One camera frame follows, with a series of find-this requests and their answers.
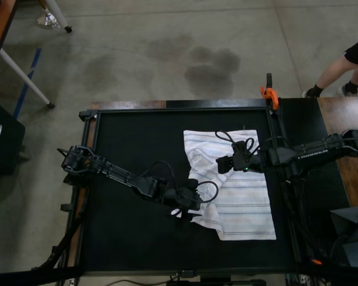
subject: white table leg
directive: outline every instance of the white table leg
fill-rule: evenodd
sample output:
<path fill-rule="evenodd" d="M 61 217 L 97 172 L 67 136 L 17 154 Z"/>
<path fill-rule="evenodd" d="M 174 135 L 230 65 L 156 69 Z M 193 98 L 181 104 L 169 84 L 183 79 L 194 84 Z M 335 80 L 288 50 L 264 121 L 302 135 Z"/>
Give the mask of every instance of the white table leg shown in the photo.
<path fill-rule="evenodd" d="M 67 33 L 70 33 L 72 31 L 72 27 L 68 26 L 67 21 L 65 20 L 64 15 L 55 0 L 45 0 L 45 2 L 48 4 L 50 10 L 52 10 L 52 13 L 56 17 L 60 26 L 64 27 Z"/>
<path fill-rule="evenodd" d="M 0 56 L 3 60 L 26 82 L 26 84 L 33 89 L 34 92 L 47 104 L 49 108 L 54 108 L 49 99 L 38 89 L 38 87 L 26 76 L 21 68 L 10 58 L 10 56 L 3 50 L 0 50 Z"/>

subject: orange clamp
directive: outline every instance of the orange clamp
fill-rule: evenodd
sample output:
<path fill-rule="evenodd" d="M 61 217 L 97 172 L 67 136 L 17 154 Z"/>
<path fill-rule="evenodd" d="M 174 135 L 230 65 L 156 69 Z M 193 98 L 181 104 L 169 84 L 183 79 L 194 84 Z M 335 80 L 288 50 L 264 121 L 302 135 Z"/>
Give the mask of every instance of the orange clamp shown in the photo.
<path fill-rule="evenodd" d="M 273 88 L 264 89 L 264 87 L 260 87 L 261 94 L 265 100 L 272 100 L 273 102 L 273 110 L 277 110 L 279 108 L 279 98 L 277 97 L 277 92 Z"/>
<path fill-rule="evenodd" d="M 272 74 L 267 73 L 267 87 L 260 87 L 261 94 L 265 100 L 272 100 L 273 110 L 279 108 L 279 98 L 277 97 L 277 92 L 272 88 Z"/>

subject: striped towel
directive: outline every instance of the striped towel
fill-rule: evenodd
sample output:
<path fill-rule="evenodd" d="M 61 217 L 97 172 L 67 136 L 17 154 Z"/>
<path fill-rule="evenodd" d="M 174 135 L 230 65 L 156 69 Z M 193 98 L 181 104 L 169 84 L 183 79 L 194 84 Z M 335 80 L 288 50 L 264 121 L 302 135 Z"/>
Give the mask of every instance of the striped towel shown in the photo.
<path fill-rule="evenodd" d="M 228 132 L 233 140 L 254 138 L 255 130 Z M 215 136 L 214 132 L 184 131 L 184 148 L 191 165 L 190 179 L 213 181 L 219 187 L 218 197 L 202 204 L 192 222 L 216 229 L 220 240 L 275 240 L 276 233 L 270 210 L 268 189 L 264 174 L 229 171 L 217 172 L 216 159 L 233 154 L 231 143 Z M 198 187 L 203 200 L 215 194 L 212 184 Z"/>

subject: floor stain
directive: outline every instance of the floor stain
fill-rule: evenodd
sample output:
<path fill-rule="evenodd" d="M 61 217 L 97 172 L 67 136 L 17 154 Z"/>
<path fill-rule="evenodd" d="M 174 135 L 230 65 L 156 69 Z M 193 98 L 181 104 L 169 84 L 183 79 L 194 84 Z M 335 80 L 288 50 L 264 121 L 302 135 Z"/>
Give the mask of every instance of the floor stain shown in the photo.
<path fill-rule="evenodd" d="M 193 45 L 190 35 L 180 35 L 176 38 L 158 39 L 148 44 L 147 55 L 161 61 L 178 60 L 185 51 Z"/>
<path fill-rule="evenodd" d="M 102 92 L 117 85 L 117 78 L 113 69 L 115 58 L 103 55 L 87 62 L 83 70 L 79 70 L 76 77 L 85 89 L 90 92 Z"/>
<path fill-rule="evenodd" d="M 202 98 L 225 98 L 233 92 L 231 75 L 212 65 L 189 67 L 184 75 L 191 92 Z"/>
<path fill-rule="evenodd" d="M 191 60 L 200 63 L 206 63 L 212 60 L 213 52 L 209 48 L 205 48 L 204 46 L 198 46 L 193 48 L 190 52 Z"/>
<path fill-rule="evenodd" d="M 236 73 L 240 68 L 240 57 L 228 49 L 222 49 L 215 53 L 213 63 L 225 72 Z"/>
<path fill-rule="evenodd" d="M 212 52 L 200 46 L 190 51 L 190 58 L 203 63 L 189 67 L 184 74 L 192 94 L 209 99 L 231 97 L 234 88 L 232 73 L 240 69 L 238 55 L 228 49 Z"/>

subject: black mat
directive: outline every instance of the black mat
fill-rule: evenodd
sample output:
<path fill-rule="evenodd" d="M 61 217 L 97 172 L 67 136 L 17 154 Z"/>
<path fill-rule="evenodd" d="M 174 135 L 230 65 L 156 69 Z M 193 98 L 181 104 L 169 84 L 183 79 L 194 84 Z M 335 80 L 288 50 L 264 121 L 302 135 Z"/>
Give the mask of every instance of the black mat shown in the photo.
<path fill-rule="evenodd" d="M 318 104 L 307 102 L 316 113 L 316 122 L 303 120 L 305 112 L 286 111 L 303 108 L 304 103 L 284 101 L 288 105 L 284 109 L 286 128 L 294 144 L 300 139 L 297 134 L 304 132 L 308 132 L 308 140 L 326 136 Z M 311 125 L 315 123 L 322 128 L 314 130 Z M 256 129 L 260 141 L 270 137 L 263 111 L 102 113 L 96 152 L 136 174 L 156 160 L 166 160 L 180 184 L 190 170 L 183 130 L 229 131 L 243 129 L 244 125 Z M 330 178 L 337 175 L 336 165 L 328 173 Z M 220 241 L 215 230 L 170 219 L 165 216 L 166 207 L 143 201 L 121 184 L 96 177 L 91 185 L 80 264 L 85 271 L 292 269 L 294 260 L 279 183 L 275 173 L 266 174 L 266 179 L 276 241 Z"/>

